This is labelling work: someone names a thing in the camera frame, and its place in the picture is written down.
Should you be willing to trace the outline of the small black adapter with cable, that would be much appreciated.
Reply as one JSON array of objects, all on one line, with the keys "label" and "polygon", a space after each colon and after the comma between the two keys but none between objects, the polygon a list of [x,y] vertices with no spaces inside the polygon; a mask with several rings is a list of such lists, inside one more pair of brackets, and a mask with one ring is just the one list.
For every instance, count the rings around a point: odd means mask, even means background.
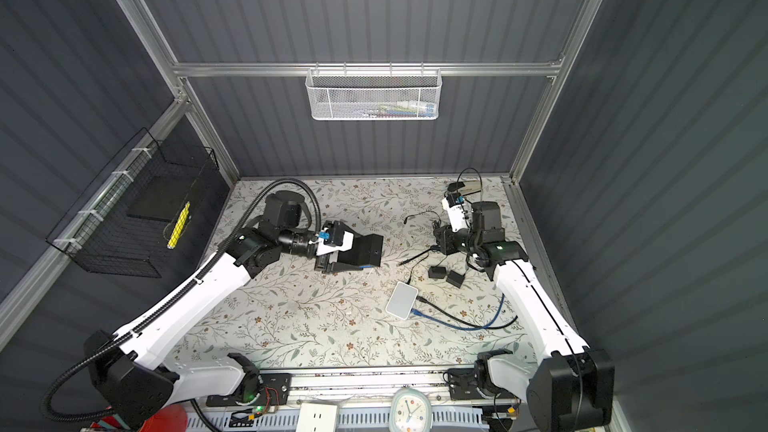
[{"label": "small black adapter with cable", "polygon": [[[433,228],[434,227],[443,226],[442,221],[439,218],[437,218],[432,223],[432,225],[433,225]],[[419,254],[416,254],[415,256],[413,256],[411,258],[408,258],[408,259],[405,259],[405,260],[399,262],[398,265],[402,266],[402,265],[406,265],[406,264],[408,264],[408,263],[410,263],[410,262],[412,262],[414,260],[417,260],[417,259],[420,260],[422,257],[427,257],[430,253],[433,253],[433,252],[439,253],[439,252],[433,250],[433,246],[434,245],[428,247],[425,251],[423,251],[423,252],[421,252]],[[451,285],[453,285],[454,287],[461,288],[463,283],[464,283],[464,280],[465,280],[465,274],[460,274],[460,273],[458,273],[458,272],[456,272],[454,270],[449,270],[449,269],[447,269],[447,270],[448,270],[448,274],[447,274],[445,280],[448,283],[450,283]]]}]

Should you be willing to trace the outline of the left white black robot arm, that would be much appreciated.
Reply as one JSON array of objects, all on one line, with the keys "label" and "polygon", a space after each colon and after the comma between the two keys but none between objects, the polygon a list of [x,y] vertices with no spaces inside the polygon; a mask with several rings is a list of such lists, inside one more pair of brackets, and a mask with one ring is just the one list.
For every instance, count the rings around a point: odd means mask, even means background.
[{"label": "left white black robot arm", "polygon": [[[193,398],[191,373],[174,372],[164,361],[203,316],[282,254],[343,255],[354,249],[359,237],[342,221],[323,220],[316,195],[303,181],[282,178],[270,183],[216,251],[176,289],[113,334],[91,336],[90,354],[57,377],[43,394],[41,415],[73,423],[116,414],[134,428],[165,406]],[[83,370],[89,372],[108,408],[80,413],[56,410],[55,394]]]}]

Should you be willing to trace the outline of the white network switch box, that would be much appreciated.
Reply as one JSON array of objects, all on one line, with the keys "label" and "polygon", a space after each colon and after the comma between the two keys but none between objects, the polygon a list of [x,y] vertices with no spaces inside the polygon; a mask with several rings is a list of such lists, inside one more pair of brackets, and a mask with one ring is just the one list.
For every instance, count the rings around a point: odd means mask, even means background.
[{"label": "white network switch box", "polygon": [[419,290],[416,287],[398,281],[388,300],[385,311],[399,320],[407,320],[418,295]]}]

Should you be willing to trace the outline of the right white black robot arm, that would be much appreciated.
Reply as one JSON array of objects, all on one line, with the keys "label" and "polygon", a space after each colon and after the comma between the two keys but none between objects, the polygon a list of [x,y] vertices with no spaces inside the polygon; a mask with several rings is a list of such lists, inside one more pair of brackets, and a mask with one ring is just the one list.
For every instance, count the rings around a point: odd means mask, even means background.
[{"label": "right white black robot arm", "polygon": [[528,333],[536,362],[510,352],[480,356],[480,383],[508,391],[527,405],[541,431],[579,431],[610,423],[615,366],[571,327],[537,278],[523,247],[505,237],[497,203],[442,201],[449,223],[434,230],[445,255],[462,253],[512,305]]}]

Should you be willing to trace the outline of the black network switch box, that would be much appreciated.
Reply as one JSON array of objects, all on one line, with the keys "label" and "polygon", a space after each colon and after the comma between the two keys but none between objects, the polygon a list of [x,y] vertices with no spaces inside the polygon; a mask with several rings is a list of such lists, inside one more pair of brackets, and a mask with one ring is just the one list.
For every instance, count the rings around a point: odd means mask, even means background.
[{"label": "black network switch box", "polygon": [[332,273],[359,271],[381,265],[384,237],[378,234],[353,237],[352,247],[339,251],[330,264]]}]

